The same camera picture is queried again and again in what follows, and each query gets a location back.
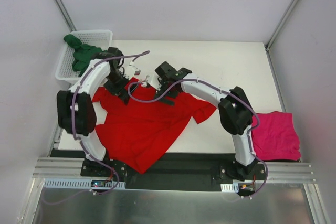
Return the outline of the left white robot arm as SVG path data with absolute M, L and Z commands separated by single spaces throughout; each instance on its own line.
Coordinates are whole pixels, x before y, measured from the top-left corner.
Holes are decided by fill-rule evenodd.
M 106 52 L 96 52 L 87 70 L 67 91 L 57 93 L 58 124 L 72 134 L 84 147 L 86 159 L 95 161 L 93 170 L 99 176 L 111 171 L 107 150 L 100 142 L 95 131 L 98 119 L 92 99 L 99 86 L 127 105 L 130 97 L 125 86 L 129 83 L 119 70 L 123 53 L 114 47 Z

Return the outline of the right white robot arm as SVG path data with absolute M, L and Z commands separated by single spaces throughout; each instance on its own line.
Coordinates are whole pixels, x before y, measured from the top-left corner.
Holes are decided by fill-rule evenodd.
M 176 70 L 168 62 L 156 69 L 160 87 L 155 95 L 160 101 L 172 105 L 168 98 L 177 98 L 182 93 L 194 95 L 215 106 L 219 111 L 222 127 L 231 134 L 235 161 L 225 169 L 228 177 L 243 181 L 255 173 L 256 154 L 251 143 L 253 110 L 249 100 L 240 87 L 221 89 L 201 80 L 191 70 Z

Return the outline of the red t shirt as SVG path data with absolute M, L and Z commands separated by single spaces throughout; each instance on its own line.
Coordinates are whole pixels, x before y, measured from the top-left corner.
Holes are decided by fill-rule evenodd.
M 154 88 L 138 87 L 124 105 L 104 87 L 99 88 L 94 102 L 106 110 L 104 124 L 95 130 L 111 159 L 117 159 L 143 174 L 171 147 L 184 131 L 190 119 L 200 124 L 216 110 L 209 102 L 188 93 L 180 93 L 175 106 L 160 102 L 149 103 Z

